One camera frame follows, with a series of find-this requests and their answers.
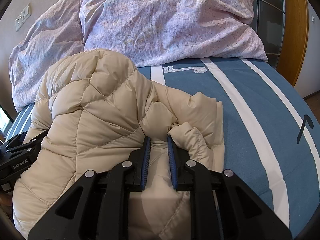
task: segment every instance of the silver screw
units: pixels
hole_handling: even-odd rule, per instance
[[[93,170],[88,170],[85,172],[84,174],[87,178],[91,178],[94,175],[94,171]]]
[[[196,166],[196,162],[194,160],[188,160],[186,162],[186,165],[189,167],[194,167],[194,166]]]
[[[122,163],[122,166],[123,166],[124,168],[129,168],[131,165],[132,165],[132,162],[131,162],[131,161],[124,161],[124,162]]]
[[[234,173],[232,170],[225,170],[223,174],[226,175],[227,177],[232,177]]]

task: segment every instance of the light switch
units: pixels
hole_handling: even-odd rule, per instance
[[[17,31],[21,28],[21,26],[22,26],[22,17],[21,17],[21,14],[18,16],[17,19],[15,19],[14,25],[16,26],[16,30],[17,30]]]
[[[31,15],[31,8],[30,8],[30,5],[28,4],[21,12],[22,23],[25,23],[25,21],[30,17],[30,15]]]

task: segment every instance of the beige puffer jacket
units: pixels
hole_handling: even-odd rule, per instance
[[[25,141],[50,128],[13,192],[15,226],[29,231],[85,171],[108,171],[151,137],[147,186],[130,194],[130,239],[189,239],[189,195],[173,190],[169,133],[207,168],[222,171],[222,103],[152,82],[122,54],[66,57],[44,75]]]

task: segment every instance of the bed sheet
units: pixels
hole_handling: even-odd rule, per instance
[[[222,101],[224,168],[244,180],[297,236],[319,205],[320,125],[295,89],[260,60],[183,59],[138,70],[169,87]],[[28,129],[32,108],[20,112],[8,138]],[[305,115],[314,127],[305,126],[298,144]]]

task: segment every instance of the blue gripper pad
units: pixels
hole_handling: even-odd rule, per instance
[[[169,136],[168,139],[168,156],[169,156],[169,165],[170,165],[170,172],[171,172],[171,182],[174,189],[178,187],[178,173],[177,173],[177,165],[174,158],[174,151],[172,146],[172,139]]]
[[[142,190],[144,190],[147,185],[150,153],[151,153],[151,143],[150,143],[150,137],[148,137],[147,145],[144,150],[144,157],[143,157],[143,163],[142,163],[142,168],[141,168],[141,188],[142,188]]]

